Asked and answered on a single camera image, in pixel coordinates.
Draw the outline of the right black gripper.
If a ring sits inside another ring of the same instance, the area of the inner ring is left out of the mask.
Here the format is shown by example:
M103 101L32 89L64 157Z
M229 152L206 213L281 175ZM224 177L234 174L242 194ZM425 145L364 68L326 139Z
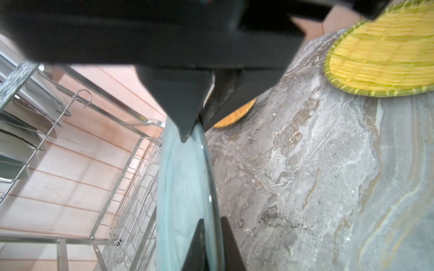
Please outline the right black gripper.
M280 81L305 36L292 17L323 21L335 5L2 1L1 28L34 61L139 64L140 81L186 142L199 113L208 131Z

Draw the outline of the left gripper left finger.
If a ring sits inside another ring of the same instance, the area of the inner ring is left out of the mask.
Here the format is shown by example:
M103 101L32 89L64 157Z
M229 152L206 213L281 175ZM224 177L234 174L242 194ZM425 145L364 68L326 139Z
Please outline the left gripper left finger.
M198 221L182 271L208 271L206 256L205 225L203 219Z

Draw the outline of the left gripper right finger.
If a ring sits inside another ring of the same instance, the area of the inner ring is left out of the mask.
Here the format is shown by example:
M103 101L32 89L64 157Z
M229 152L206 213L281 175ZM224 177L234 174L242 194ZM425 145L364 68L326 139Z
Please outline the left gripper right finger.
M235 236L226 217L221 217L226 271L247 271Z

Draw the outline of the orange woven plate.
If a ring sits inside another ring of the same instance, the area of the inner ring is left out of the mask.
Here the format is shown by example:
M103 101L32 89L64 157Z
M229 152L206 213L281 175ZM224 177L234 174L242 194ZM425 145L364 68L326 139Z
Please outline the orange woven plate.
M255 105L257 99L258 98L254 98L253 100L251 100L247 104L243 105L242 107L240 107L239 109L237 109L233 113L229 114L228 116L223 118L221 121L216 123L214 125L214 127L215 128L223 128L223 127L235 124L237 121L239 121L242 117L244 117L252 109L252 107Z

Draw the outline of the grey green plain plate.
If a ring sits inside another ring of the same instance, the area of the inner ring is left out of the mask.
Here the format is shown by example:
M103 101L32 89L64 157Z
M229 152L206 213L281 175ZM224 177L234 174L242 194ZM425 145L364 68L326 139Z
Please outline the grey green plain plate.
M157 195L157 269L182 269L198 221L203 219L209 270L225 270L217 191L202 124L197 123L182 142L176 125L167 118Z

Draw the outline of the stainless steel dish rack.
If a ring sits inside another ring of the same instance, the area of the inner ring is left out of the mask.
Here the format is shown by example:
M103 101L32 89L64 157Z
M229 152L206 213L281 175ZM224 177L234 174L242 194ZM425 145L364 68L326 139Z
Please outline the stainless steel dish rack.
M48 138L30 176L1 204L1 234L97 239L110 226L130 185L138 179L161 128L140 121L165 121L166 114L131 66L73 65L58 71L59 83L92 100L72 102L57 136Z

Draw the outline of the yellow woven plate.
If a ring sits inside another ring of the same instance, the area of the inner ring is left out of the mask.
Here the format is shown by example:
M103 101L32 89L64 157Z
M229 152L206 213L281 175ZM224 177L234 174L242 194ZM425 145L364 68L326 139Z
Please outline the yellow woven plate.
M434 3L403 1L348 28L332 44L324 74L335 87L368 97L434 89Z

